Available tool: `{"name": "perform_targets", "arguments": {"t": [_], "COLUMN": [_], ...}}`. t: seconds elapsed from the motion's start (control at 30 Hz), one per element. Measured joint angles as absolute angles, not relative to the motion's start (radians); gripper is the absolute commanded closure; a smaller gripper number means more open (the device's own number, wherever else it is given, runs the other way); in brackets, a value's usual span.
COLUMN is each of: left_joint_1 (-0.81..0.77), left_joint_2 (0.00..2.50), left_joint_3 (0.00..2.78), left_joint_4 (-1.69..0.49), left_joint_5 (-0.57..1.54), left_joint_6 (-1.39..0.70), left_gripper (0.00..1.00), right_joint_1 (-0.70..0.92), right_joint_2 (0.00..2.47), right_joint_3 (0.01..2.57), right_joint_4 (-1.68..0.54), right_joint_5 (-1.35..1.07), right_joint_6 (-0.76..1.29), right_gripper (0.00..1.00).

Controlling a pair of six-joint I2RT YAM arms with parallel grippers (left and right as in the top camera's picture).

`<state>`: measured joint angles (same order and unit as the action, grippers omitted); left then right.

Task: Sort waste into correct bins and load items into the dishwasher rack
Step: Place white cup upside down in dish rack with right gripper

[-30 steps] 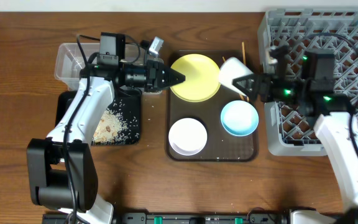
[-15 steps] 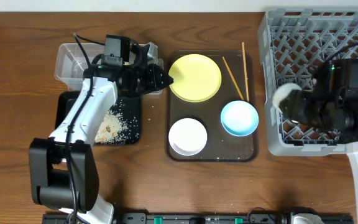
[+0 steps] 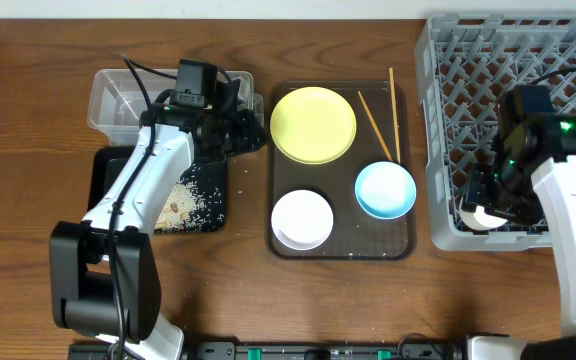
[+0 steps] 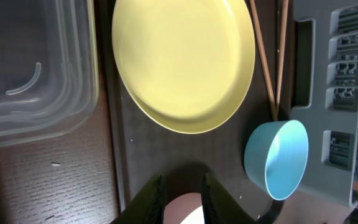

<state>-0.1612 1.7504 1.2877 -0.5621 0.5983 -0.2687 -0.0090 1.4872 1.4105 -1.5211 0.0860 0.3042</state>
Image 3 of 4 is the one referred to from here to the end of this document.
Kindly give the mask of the white plastic cup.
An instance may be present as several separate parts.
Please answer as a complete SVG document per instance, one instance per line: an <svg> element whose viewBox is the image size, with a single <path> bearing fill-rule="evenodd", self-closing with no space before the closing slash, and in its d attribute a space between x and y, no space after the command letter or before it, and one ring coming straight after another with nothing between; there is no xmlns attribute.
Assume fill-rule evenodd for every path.
<svg viewBox="0 0 576 360"><path fill-rule="evenodd" d="M459 202L459 215L464 224L473 231L488 231L505 225L508 220L487 214L484 208L477 205L474 212L468 212L463 206L464 201Z"/></svg>

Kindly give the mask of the rice food scraps pile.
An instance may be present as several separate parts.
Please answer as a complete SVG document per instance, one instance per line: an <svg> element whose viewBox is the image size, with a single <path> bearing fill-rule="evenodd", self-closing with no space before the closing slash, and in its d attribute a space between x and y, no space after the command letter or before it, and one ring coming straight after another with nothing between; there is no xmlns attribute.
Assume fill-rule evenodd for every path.
<svg viewBox="0 0 576 360"><path fill-rule="evenodd" d="M207 233L226 221L227 163L193 164L174 185L155 224L156 233Z"/></svg>

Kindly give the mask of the yellow plate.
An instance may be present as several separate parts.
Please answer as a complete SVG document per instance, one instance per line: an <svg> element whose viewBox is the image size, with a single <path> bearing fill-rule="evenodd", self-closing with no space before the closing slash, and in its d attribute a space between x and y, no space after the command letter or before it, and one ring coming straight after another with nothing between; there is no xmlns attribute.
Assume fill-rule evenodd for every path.
<svg viewBox="0 0 576 360"><path fill-rule="evenodd" d="M350 103L323 87L304 87L283 96L275 105L270 132L288 158L308 165L328 163L352 145L357 120Z"/></svg>

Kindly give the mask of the light blue bowl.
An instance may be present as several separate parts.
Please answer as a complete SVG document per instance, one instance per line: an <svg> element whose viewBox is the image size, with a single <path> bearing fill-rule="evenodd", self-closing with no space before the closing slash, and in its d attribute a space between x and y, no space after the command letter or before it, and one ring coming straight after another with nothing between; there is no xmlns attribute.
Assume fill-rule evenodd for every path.
<svg viewBox="0 0 576 360"><path fill-rule="evenodd" d="M417 198L412 175L393 162L374 162L360 171L354 193L360 208L379 220L394 220L408 214Z"/></svg>

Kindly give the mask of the pink bowl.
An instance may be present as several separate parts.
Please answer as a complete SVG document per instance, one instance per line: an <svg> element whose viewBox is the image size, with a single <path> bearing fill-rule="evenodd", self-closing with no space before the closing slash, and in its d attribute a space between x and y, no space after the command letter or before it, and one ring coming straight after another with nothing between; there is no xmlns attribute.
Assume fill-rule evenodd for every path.
<svg viewBox="0 0 576 360"><path fill-rule="evenodd" d="M310 190L295 190L283 195L271 213L273 235L292 250L312 250L331 235L334 214L329 202Z"/></svg>

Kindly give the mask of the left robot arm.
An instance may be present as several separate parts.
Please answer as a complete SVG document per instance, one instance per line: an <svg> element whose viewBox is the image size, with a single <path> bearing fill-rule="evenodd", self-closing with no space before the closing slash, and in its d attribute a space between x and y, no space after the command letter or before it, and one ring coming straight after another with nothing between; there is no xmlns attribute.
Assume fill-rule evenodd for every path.
<svg viewBox="0 0 576 360"><path fill-rule="evenodd" d="M239 81L169 89L140 117L134 150L107 193L49 239L55 324L109 343L107 357L178 359L184 334L160 312L150 238L174 185L196 161L254 152L267 135Z"/></svg>

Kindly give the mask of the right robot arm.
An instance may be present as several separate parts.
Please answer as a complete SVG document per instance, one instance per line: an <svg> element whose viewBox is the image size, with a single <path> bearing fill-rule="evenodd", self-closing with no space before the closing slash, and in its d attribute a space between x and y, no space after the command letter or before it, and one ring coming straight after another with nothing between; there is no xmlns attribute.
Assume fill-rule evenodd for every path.
<svg viewBox="0 0 576 360"><path fill-rule="evenodd" d="M561 298L561 336L529 343L476 335L469 359L576 359L576 115L533 113L499 119L492 167L474 168L459 212L472 229L544 218Z"/></svg>

